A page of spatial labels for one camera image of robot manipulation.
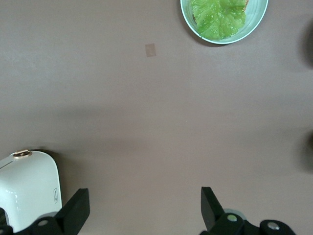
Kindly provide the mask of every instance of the round metal screw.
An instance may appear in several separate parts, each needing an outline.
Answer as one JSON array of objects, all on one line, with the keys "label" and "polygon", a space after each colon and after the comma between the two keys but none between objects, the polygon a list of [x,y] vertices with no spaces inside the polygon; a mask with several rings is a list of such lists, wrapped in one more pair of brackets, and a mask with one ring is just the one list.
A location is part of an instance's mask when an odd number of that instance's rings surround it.
[{"label": "round metal screw", "polygon": [[278,224],[276,224],[276,223],[274,223],[274,222],[269,222],[269,223],[268,223],[268,227],[269,227],[270,229],[273,229],[273,230],[279,230],[279,229],[280,229],[279,226],[278,226]]},{"label": "round metal screw", "polygon": [[45,219],[45,220],[42,220],[38,223],[38,226],[44,226],[48,223],[48,221]]},{"label": "round metal screw", "polygon": [[235,216],[235,215],[233,215],[233,214],[229,214],[228,216],[227,216],[227,219],[229,220],[229,221],[231,221],[231,222],[237,222],[237,217]]}]

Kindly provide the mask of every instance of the bowl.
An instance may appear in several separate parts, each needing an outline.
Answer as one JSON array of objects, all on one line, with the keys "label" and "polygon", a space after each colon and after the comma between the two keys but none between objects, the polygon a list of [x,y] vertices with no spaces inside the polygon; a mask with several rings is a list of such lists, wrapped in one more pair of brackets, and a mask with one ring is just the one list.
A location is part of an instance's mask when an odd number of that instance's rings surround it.
[{"label": "bowl", "polygon": [[255,28],[259,25],[261,22],[266,8],[268,6],[268,0],[249,0],[248,5],[246,6],[246,22],[245,25],[238,30],[236,34],[233,36],[230,36],[228,38],[224,38],[221,40],[210,40],[207,38],[204,38],[200,36],[200,34],[197,32],[197,24],[193,18],[193,12],[191,7],[191,0],[180,0],[180,6],[182,10],[182,14],[185,18],[185,21],[187,22],[190,29],[200,38],[203,40],[206,40],[210,43],[215,44],[230,44],[237,42],[246,36],[248,36],[250,33],[255,30]]}]

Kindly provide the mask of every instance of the white appliance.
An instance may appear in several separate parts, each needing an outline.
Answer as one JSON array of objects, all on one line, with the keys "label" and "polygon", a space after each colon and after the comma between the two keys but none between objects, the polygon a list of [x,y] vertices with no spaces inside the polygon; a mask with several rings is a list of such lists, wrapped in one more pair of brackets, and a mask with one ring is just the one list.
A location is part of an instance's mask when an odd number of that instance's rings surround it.
[{"label": "white appliance", "polygon": [[61,208],[59,174],[51,156],[26,149],[0,161],[0,209],[13,232]]}]

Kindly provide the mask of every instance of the tape piece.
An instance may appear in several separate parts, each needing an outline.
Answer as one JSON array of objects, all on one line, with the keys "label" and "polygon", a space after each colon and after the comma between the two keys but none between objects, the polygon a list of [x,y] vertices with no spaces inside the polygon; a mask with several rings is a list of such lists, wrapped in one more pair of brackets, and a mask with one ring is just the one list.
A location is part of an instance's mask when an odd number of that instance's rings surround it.
[{"label": "tape piece", "polygon": [[156,46],[154,43],[152,44],[147,44],[145,45],[146,48],[146,56],[151,57],[151,56],[156,56]]}]

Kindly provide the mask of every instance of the toaster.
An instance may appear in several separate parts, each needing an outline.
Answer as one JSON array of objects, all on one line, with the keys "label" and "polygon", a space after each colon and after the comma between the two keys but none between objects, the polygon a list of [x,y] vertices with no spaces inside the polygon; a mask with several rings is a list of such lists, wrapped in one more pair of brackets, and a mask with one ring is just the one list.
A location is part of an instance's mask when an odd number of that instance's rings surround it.
[{"label": "toaster", "polygon": [[61,208],[58,169],[50,155],[26,149],[0,161],[0,225],[16,233]]}]

